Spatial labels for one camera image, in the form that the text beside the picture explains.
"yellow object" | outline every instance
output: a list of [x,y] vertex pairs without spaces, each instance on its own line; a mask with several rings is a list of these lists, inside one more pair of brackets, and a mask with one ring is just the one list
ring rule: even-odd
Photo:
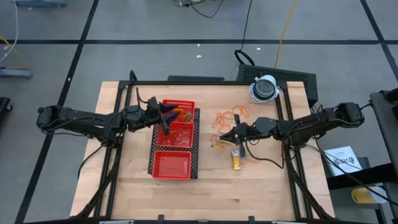
[[239,156],[239,150],[231,151],[232,153],[232,167],[234,170],[241,169],[241,157]]
[[[2,40],[9,47],[12,47],[12,45],[2,35],[0,35],[0,38],[2,38]],[[14,51],[15,54],[17,54],[18,56],[20,56],[20,58],[23,59],[23,61],[25,62],[25,67],[7,67],[6,69],[29,69],[29,62],[25,59],[25,57],[21,53],[19,53],[19,51],[17,51],[17,49],[15,49],[15,47],[13,47],[12,50]]]
[[[370,189],[386,197],[386,191],[381,187],[370,187]],[[351,191],[351,196],[356,203],[385,203],[386,200],[369,191],[368,189],[361,187]]]
[[278,53],[277,53],[277,55],[276,55],[276,60],[275,60],[275,66],[274,66],[274,68],[276,68],[276,65],[278,64],[279,52],[280,52],[280,48],[282,47],[282,41],[283,41],[283,39],[284,39],[284,36],[285,36],[285,32],[286,32],[286,30],[287,30],[287,27],[289,26],[289,22],[290,22],[290,20],[292,19],[292,15],[293,15],[294,9],[296,8],[296,4],[297,4],[297,0],[293,0],[292,9],[290,10],[289,17],[287,18],[284,31],[282,32],[282,35],[281,35],[280,40],[279,40]]

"red container compartment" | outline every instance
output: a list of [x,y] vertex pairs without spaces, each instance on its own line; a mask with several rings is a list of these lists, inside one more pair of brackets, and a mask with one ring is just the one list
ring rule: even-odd
[[190,179],[191,152],[156,151],[152,176],[158,179]]
[[192,148],[193,143],[193,124],[171,122],[169,124],[169,135],[163,133],[162,126],[159,125],[157,135],[157,145],[166,147]]
[[[184,113],[191,113],[192,119],[188,123],[193,123],[193,115],[195,112],[195,102],[194,101],[185,101],[185,100],[163,100],[163,104],[165,105],[178,105],[178,108],[184,111]],[[183,122],[176,118],[173,122]]]

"wooden tabletop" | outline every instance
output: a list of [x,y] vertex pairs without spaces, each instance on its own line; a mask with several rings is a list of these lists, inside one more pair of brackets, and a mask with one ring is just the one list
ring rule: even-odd
[[[112,113],[118,82],[103,82],[96,113]],[[135,88],[130,105],[136,105]],[[200,143],[198,179],[159,180],[147,173],[152,128],[135,133],[126,131],[119,168],[118,183],[112,219],[154,220],[165,215],[166,220],[295,220],[286,169],[266,161],[255,161],[247,153],[241,160],[241,170],[232,169],[231,150],[211,147],[210,137],[218,127],[211,128],[218,112],[230,111],[235,105],[244,105],[249,117],[241,122],[251,124],[259,116],[278,119],[274,101],[256,104],[249,96],[248,86],[236,85],[142,85],[139,93],[143,100],[155,96],[164,99],[192,100],[200,112]],[[288,82],[294,118],[309,114],[302,82]],[[284,117],[287,118],[283,93]],[[233,120],[226,123],[234,125]],[[313,140],[308,144],[316,146]],[[100,143],[89,139],[85,157]],[[266,157],[279,164],[281,145],[272,138],[251,146],[257,157]],[[80,212],[96,192],[103,166],[105,150],[90,159],[81,170],[72,205],[71,215]],[[308,189],[318,203],[334,216],[330,194],[319,153],[301,149]],[[302,194],[297,188],[301,214],[305,216]],[[105,193],[101,214],[104,214],[108,193]]]

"yellow cable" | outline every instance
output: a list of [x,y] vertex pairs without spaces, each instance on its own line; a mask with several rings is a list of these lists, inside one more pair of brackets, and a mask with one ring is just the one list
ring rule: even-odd
[[284,31],[282,32],[282,35],[281,35],[280,40],[279,40],[278,53],[277,53],[277,55],[276,55],[276,60],[275,60],[275,66],[274,66],[274,68],[276,68],[276,65],[278,64],[279,52],[280,52],[280,48],[282,47],[282,41],[283,41],[283,39],[284,39],[284,36],[285,36],[285,32],[286,32],[286,30],[287,30],[287,27],[289,26],[289,22],[290,22],[290,20],[292,19],[292,15],[293,15],[294,9],[296,8],[296,4],[297,4],[297,0],[293,0],[292,9],[290,10],[289,17],[287,18]]
[[[2,38],[2,40],[3,40],[9,47],[12,46],[2,35],[0,35],[0,38]],[[30,66],[29,66],[29,62],[26,60],[26,58],[25,58],[21,53],[19,53],[19,51],[17,51],[17,49],[15,49],[15,47],[13,47],[12,50],[14,51],[15,54],[17,54],[18,56],[20,56],[20,58],[23,59],[23,61],[25,62],[25,67],[9,67],[9,68],[6,68],[6,69],[29,69],[29,67],[30,67]]]

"black pegboard tray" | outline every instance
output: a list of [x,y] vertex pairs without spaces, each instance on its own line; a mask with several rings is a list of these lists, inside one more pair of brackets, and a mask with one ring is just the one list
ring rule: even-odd
[[200,109],[195,108],[193,116],[193,143],[192,148],[184,149],[179,147],[165,147],[157,145],[157,135],[159,133],[159,125],[154,125],[152,133],[152,142],[150,144],[150,158],[148,162],[148,174],[152,175],[152,168],[154,166],[155,151],[190,151],[191,152],[191,179],[198,178],[198,162],[199,162],[199,118]]

